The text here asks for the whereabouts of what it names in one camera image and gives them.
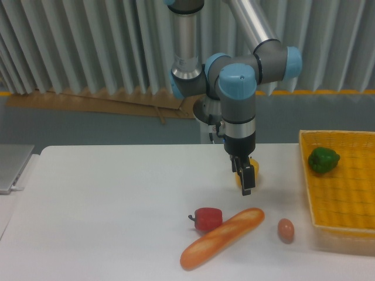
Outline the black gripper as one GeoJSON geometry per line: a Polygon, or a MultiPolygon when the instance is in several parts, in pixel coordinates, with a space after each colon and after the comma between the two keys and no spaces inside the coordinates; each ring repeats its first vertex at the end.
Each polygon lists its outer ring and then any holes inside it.
{"type": "MultiPolygon", "coordinates": [[[[237,157],[246,158],[255,150],[256,133],[245,138],[224,137],[224,150],[231,155],[232,172],[237,173],[237,157]]],[[[255,187],[255,168],[250,159],[240,161],[239,176],[241,179],[242,195],[248,196],[255,187]]]]}

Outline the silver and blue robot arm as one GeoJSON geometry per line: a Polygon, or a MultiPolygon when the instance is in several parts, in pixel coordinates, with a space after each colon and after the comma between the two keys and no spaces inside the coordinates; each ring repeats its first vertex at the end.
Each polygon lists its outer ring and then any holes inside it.
{"type": "Polygon", "coordinates": [[[178,98],[205,94],[220,103],[220,113],[209,113],[206,124],[214,126],[224,140],[232,171],[247,196],[255,187],[255,169],[249,160],[255,149],[255,91],[261,84],[298,77],[302,55],[298,48],[281,44],[256,1],[228,1],[227,5],[250,54],[216,53],[201,63],[197,24],[204,2],[166,1],[173,18],[175,52],[169,79],[178,98]]]}

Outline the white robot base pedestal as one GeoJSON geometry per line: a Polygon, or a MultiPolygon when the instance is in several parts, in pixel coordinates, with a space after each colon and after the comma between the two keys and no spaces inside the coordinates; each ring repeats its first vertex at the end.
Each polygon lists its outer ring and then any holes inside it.
{"type": "Polygon", "coordinates": [[[201,143],[221,145],[224,143],[225,123],[223,121],[215,122],[212,125],[199,121],[199,124],[201,143]]]}

